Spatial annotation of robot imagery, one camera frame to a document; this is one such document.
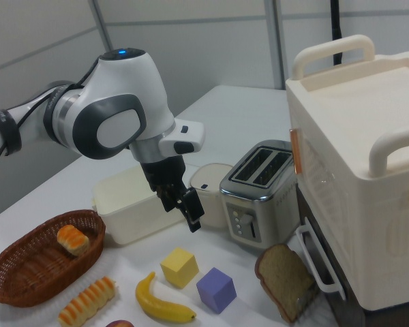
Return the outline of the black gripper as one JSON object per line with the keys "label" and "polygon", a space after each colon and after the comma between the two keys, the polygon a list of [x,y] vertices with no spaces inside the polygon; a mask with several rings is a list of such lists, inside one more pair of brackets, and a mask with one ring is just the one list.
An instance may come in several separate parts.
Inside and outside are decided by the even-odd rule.
{"label": "black gripper", "polygon": [[162,201],[164,210],[170,212],[178,208],[178,200],[182,196],[183,213],[190,232],[194,233],[199,230],[201,228],[200,218],[205,212],[197,191],[190,187],[185,192],[183,157],[177,155],[154,163],[142,163],[140,166],[151,190],[155,191]]}

